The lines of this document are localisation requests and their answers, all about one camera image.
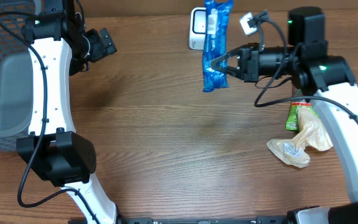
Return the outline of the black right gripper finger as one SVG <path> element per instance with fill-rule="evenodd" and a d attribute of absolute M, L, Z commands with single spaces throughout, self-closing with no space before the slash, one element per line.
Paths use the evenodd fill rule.
<path fill-rule="evenodd" d="M 230 50 L 215 59 L 212 59 L 210 61 L 210 66 L 211 67 L 224 67 L 224 63 L 227 62 L 227 59 L 229 59 L 231 57 L 239 56 L 241 49 L 242 49 L 242 47 L 235 48 L 235 49 Z"/>
<path fill-rule="evenodd" d="M 244 78 L 244 71 L 241 67 L 223 66 L 220 64 L 211 64 L 213 70 L 225 73 L 236 78 Z"/>

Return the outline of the blue cookie packet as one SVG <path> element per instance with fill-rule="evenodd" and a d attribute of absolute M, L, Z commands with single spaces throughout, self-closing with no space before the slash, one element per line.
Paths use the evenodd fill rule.
<path fill-rule="evenodd" d="M 204 92 L 229 86 L 226 74 L 213 69 L 210 61 L 226 53 L 227 27 L 233 5 L 233 0 L 204 1 L 206 8 L 206 36 L 202 58 Z"/>

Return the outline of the green clear snack packet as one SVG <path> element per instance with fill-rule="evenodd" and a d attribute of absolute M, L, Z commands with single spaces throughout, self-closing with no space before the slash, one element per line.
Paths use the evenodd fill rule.
<path fill-rule="evenodd" d="M 285 123 L 285 129 L 287 131 L 298 131 L 298 110 L 300 108 L 306 108 L 310 110 L 315 116 L 318 116 L 314 111 L 311 103 L 306 100 L 292 100 L 290 104 L 290 109 L 288 112 L 288 118 Z"/>

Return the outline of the beige plastic bag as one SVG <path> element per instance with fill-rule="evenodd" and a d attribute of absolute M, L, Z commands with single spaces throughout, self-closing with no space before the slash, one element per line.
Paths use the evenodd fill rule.
<path fill-rule="evenodd" d="M 302 107 L 298 110 L 300 132 L 292 139 L 271 139 L 268 149 L 282 162 L 297 168 L 307 167 L 310 156 L 305 152 L 307 147 L 317 151 L 327 151 L 333 147 L 329 134 L 316 113 Z"/>

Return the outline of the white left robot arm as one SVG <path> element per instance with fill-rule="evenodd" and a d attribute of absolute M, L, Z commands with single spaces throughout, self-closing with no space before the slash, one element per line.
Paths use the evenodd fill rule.
<path fill-rule="evenodd" d="M 86 29 L 79 1 L 45 1 L 41 12 L 27 15 L 21 40 L 30 53 L 33 79 L 28 135 L 16 142 L 26 171 L 68 194 L 86 223 L 118 223 L 118 208 L 95 173 L 93 143 L 76 132 L 69 91 L 72 75 L 116 52 L 109 32 Z"/>

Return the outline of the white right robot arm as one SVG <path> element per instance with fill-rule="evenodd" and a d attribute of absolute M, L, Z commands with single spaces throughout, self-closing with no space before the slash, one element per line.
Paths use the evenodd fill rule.
<path fill-rule="evenodd" d="M 283 46 L 246 44 L 218 56 L 211 68 L 245 82 L 261 75 L 290 75 L 323 122 L 346 178 L 350 204 L 303 207 L 280 217 L 280 223 L 358 223 L 358 86 L 341 56 L 328 54 L 325 16 L 321 8 L 305 6 L 288 13 Z"/>

